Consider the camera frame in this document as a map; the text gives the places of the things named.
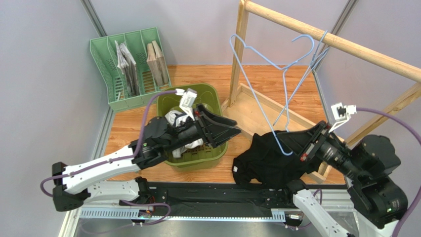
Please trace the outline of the folded newspapers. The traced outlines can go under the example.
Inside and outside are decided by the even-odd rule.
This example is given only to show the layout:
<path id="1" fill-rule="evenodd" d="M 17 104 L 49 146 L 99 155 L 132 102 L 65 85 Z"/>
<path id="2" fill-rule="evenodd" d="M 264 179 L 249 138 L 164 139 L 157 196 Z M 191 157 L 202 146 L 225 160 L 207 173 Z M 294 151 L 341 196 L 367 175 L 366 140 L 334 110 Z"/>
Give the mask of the folded newspapers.
<path id="1" fill-rule="evenodd" d="M 137 75 L 137 63 L 125 42 L 121 44 L 118 44 L 116 40 L 114 42 L 118 59 L 117 67 L 125 76 L 128 95 L 129 97 L 139 96 L 140 88 Z"/>

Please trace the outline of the olive green plastic basket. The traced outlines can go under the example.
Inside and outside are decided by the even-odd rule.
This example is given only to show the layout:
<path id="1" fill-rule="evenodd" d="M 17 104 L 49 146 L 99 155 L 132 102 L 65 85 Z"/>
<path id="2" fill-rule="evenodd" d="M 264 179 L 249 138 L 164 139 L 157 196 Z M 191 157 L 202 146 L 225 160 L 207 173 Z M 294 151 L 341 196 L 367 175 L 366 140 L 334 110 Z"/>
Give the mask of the olive green plastic basket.
<path id="1" fill-rule="evenodd" d="M 167 90 L 175 88 L 184 90 L 190 88 L 197 92 L 193 107 L 196 107 L 197 104 L 203 104 L 212 113 L 223 115 L 218 92 L 212 85 L 197 83 L 170 87 Z M 157 99 L 157 116 L 163 117 L 172 110 L 181 111 L 179 108 L 180 98 L 180 96 L 175 94 L 159 96 Z M 164 161 L 164 163 L 178 172 L 208 169 L 219 164 L 227 149 L 227 143 L 217 148 L 212 148 L 210 145 L 202 145 L 183 152 L 180 158 L 174 158 L 172 153 L 169 152 L 167 153 L 168 160 Z"/>

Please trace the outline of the white tank top navy trim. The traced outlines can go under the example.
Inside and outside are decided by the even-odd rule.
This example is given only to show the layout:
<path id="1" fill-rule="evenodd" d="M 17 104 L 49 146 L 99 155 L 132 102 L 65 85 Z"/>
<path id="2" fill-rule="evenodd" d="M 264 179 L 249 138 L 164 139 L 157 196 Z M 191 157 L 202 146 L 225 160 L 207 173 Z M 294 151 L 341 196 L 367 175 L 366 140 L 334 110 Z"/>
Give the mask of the white tank top navy trim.
<path id="1" fill-rule="evenodd" d="M 165 115 L 165 118 L 175 132 L 175 142 L 170 145 L 170 148 L 174 148 L 172 150 L 174 158 L 181 158 L 187 150 L 204 144 L 197 131 L 195 121 L 185 112 L 172 110 Z"/>

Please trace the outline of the brown wooden boards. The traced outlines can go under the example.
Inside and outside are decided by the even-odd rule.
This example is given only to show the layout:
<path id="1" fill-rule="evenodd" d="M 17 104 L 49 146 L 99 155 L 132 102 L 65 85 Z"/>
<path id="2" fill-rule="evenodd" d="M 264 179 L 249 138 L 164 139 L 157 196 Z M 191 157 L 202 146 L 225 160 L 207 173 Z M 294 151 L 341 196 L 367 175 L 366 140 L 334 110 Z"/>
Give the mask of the brown wooden boards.
<path id="1" fill-rule="evenodd" d="M 168 69 L 164 55 L 158 43 L 153 40 L 147 44 L 147 64 L 157 86 L 164 86 L 169 83 Z"/>

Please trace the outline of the mint green file organizer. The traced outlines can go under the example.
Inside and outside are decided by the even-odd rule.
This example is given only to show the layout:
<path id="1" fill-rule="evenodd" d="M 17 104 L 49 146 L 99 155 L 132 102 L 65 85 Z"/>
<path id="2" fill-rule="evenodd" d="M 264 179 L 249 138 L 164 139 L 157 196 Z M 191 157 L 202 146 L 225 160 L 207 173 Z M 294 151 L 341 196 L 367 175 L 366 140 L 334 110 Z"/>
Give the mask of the mint green file organizer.
<path id="1" fill-rule="evenodd" d="M 161 46 L 158 28 L 91 39 L 91 55 L 107 87 L 107 102 L 115 112 L 144 107 L 153 95 L 171 87 L 169 76 L 158 85 L 151 72 L 148 45 Z"/>

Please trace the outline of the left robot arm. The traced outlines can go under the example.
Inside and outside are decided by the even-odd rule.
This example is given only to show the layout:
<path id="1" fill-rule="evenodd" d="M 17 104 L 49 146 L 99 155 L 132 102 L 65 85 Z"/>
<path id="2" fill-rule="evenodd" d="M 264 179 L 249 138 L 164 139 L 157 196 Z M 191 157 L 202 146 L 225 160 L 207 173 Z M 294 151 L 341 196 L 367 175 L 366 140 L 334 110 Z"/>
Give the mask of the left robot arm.
<path id="1" fill-rule="evenodd" d="M 116 175 L 144 170 L 168 160 L 172 151 L 197 140 L 218 148 L 241 130 L 235 120 L 216 115 L 202 104 L 193 117 L 180 124 L 165 117 L 154 117 L 141 130 L 142 136 L 107 156 L 78 165 L 57 162 L 52 165 L 52 200 L 56 211 L 77 209 L 88 202 L 117 199 L 144 204 L 150 198 L 146 181 L 111 181 Z"/>

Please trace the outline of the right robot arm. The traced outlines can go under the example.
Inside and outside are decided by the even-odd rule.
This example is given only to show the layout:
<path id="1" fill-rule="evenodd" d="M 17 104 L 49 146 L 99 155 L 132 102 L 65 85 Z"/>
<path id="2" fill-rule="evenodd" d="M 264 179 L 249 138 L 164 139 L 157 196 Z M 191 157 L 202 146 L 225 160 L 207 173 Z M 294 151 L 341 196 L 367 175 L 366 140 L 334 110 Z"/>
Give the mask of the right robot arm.
<path id="1" fill-rule="evenodd" d="M 371 134 L 351 149 L 332 128 L 322 120 L 307 130 L 275 134 L 306 172 L 324 162 L 350 179 L 347 192 L 362 218 L 360 236 L 391 237 L 408 210 L 406 194 L 390 178 L 401 164 L 391 140 Z"/>

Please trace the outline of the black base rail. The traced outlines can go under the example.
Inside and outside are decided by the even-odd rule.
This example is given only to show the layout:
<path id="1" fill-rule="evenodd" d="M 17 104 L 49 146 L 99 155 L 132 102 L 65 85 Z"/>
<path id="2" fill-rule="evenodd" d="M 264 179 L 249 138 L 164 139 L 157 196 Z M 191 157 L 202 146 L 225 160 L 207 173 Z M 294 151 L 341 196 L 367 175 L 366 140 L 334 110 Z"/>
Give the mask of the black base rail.
<path id="1" fill-rule="evenodd" d="M 297 210 L 292 194 L 286 189 L 248 190 L 236 184 L 219 183 L 147 183 L 136 180 L 140 189 L 134 198 L 117 197 L 118 206 L 163 203 L 154 214 L 166 213 L 182 218 L 263 218 L 270 217 L 273 209 Z"/>

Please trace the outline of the black garment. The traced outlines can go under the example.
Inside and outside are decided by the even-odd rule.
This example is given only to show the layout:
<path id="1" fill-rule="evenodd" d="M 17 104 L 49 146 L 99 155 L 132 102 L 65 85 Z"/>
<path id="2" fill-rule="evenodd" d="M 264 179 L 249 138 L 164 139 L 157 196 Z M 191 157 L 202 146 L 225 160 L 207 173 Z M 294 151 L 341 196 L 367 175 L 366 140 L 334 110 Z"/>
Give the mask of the black garment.
<path id="1" fill-rule="evenodd" d="M 285 188 L 305 173 L 318 171 L 319 159 L 309 163 L 297 155 L 284 155 L 271 132 L 253 135 L 248 150 L 233 159 L 232 175 L 240 187 L 247 190 Z"/>

